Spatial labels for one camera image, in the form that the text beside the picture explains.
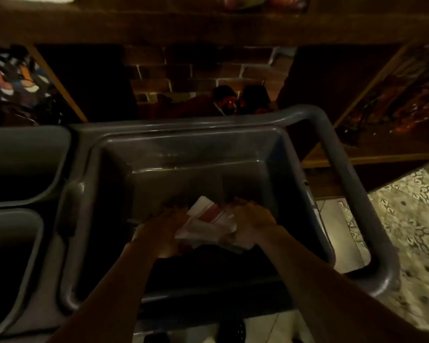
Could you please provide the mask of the person's right hand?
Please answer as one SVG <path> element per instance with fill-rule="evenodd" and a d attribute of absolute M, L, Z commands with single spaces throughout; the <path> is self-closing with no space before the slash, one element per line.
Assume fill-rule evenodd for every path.
<path fill-rule="evenodd" d="M 272 213 L 265 207 L 244 199 L 236 198 L 225 206 L 233 217 L 236 230 L 223 237 L 223 242 L 245 249 L 255 246 L 264 231 L 278 227 Z"/>

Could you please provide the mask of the person's left hand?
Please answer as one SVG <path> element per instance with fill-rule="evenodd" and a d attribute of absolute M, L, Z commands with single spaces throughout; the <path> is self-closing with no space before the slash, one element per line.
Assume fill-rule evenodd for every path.
<path fill-rule="evenodd" d="M 176 239 L 177 232 L 167 232 L 158 228 L 156 224 L 158 216 L 149 218 L 136 228 L 131 244 L 144 248 L 155 259 L 165 259 L 183 254 L 188 247 Z"/>

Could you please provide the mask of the white and red paper wrapper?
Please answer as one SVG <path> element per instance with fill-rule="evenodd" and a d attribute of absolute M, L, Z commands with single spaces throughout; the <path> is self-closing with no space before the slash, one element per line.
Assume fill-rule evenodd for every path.
<path fill-rule="evenodd" d="M 223 237 L 236 230 L 233 217 L 223 207 L 206 196 L 200 196 L 187 211 L 189 221 L 177 231 L 177 240 L 188 243 L 192 248 L 202 245 L 217 245 L 235 253 L 246 250 L 235 244 L 223 242 Z"/>

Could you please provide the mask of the person's left forearm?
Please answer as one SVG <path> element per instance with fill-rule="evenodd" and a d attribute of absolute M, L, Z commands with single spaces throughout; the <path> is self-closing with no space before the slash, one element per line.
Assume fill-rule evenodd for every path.
<path fill-rule="evenodd" d="M 88 298 L 47 343 L 132 343 L 145 285 L 160 252 L 157 242 L 128 243 Z"/>

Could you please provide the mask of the person's right forearm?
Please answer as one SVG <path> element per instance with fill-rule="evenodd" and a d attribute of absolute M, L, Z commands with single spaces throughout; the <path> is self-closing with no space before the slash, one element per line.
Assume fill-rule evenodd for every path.
<path fill-rule="evenodd" d="M 316 257 L 282 226 L 254 229 L 315 343 L 429 343 L 417 329 Z"/>

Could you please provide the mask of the large grey plastic bus tub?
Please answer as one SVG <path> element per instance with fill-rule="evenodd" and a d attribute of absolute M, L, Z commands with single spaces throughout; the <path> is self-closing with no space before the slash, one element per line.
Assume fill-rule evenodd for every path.
<path fill-rule="evenodd" d="M 135 228 L 171 207 L 189 208 L 176 237 L 191 251 L 156 263 L 143 302 L 278 287 L 277 272 L 258 247 L 216 245 L 235 230 L 223 207 L 236 197 L 268 208 L 277 223 L 333 266 L 335 253 L 305 181 L 279 126 L 103 137 L 88 153 L 61 302 L 76 310 Z"/>

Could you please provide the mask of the dark bottles with red labels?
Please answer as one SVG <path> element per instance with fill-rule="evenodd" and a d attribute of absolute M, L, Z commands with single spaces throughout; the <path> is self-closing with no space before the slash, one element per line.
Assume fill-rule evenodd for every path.
<path fill-rule="evenodd" d="M 263 85 L 245 86 L 239 96 L 230 86 L 218 86 L 214 88 L 212 97 L 215 108 L 224 116 L 260 115 L 273 111 Z"/>

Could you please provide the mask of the grey plastic utility cart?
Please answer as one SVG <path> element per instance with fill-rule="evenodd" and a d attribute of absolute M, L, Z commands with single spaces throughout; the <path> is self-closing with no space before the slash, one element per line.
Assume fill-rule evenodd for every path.
<path fill-rule="evenodd" d="M 347 274 L 360 288 L 377 297 L 387 292 L 398 278 L 398 257 L 373 208 L 366 190 L 343 150 L 326 113 L 312 105 L 296 105 L 281 111 L 263 115 L 219 116 L 161 120 L 118 121 L 67 126 L 71 145 L 65 161 L 61 182 L 48 200 L 25 206 L 0 209 L 24 208 L 35 211 L 44 222 L 44 232 L 34 271 L 29 283 L 25 306 L 17 320 L 7 328 L 0 339 L 13 335 L 51 332 L 71 313 L 60 297 L 61 277 L 66 261 L 70 237 L 73 235 L 80 198 L 81 184 L 86 169 L 87 157 L 92 146 L 103 137 L 124 135 L 133 132 L 174 131 L 222 131 L 229 128 L 291 126 L 307 120 L 320 137 L 323 148 L 334 172 L 340 178 L 343 194 L 360 226 L 360 232 L 371 252 L 372 261 Z M 297 141 L 291 141 L 295 151 Z M 306 187 L 312 194 L 315 205 L 316 190 L 303 171 Z"/>

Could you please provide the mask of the small grey plastic bin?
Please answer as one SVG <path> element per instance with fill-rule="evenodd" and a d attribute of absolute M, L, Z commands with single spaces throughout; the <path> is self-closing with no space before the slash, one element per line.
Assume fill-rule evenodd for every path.
<path fill-rule="evenodd" d="M 35 211 L 0 209 L 0 334 L 25 306 L 43 232 L 44 222 Z"/>
<path fill-rule="evenodd" d="M 0 127 L 0 208 L 53 196 L 71 140 L 62 126 Z"/>

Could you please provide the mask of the dark wooden shelf unit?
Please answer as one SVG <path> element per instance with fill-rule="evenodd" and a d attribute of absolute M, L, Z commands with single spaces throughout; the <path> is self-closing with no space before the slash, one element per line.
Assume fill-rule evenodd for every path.
<path fill-rule="evenodd" d="M 208 109 L 263 85 L 275 109 L 323 109 L 366 189 L 429 161 L 429 0 L 0 0 L 0 47 L 25 47 L 64 122 Z"/>

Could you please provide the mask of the colourful patterned fabric item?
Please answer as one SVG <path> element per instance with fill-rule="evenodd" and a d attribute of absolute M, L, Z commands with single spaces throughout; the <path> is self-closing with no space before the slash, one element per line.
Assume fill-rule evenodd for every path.
<path fill-rule="evenodd" d="M 0 47 L 0 127 L 60 125 L 64 110 L 56 86 L 25 47 Z"/>

